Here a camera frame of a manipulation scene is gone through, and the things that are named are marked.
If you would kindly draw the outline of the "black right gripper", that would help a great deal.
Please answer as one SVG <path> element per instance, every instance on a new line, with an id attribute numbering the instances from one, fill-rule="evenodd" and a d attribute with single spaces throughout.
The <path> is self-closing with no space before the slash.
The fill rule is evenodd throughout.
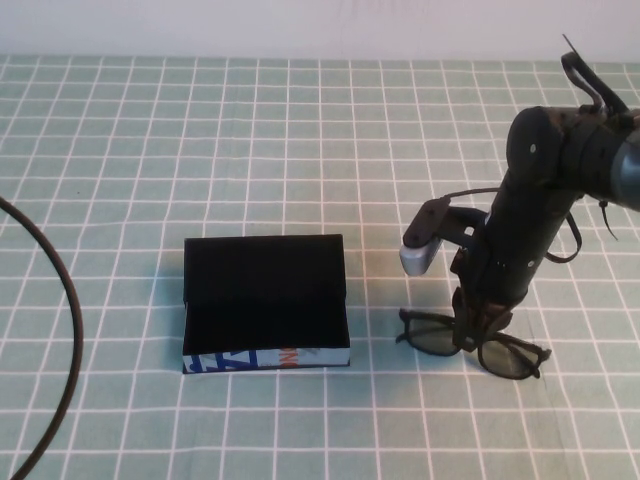
<path id="1" fill-rule="evenodd" d="M 568 216 L 527 217 L 506 211 L 490 212 L 481 218 L 471 245 L 456 253 L 451 272 L 458 276 L 466 294 L 483 301 L 479 312 L 482 334 L 501 332 L 510 325 L 514 304 L 522 302 L 544 259 L 569 261 L 548 252 L 560 226 L 568 221 Z M 461 350 L 474 351 L 475 311 L 463 291 L 455 291 L 452 297 L 452 340 Z"/>

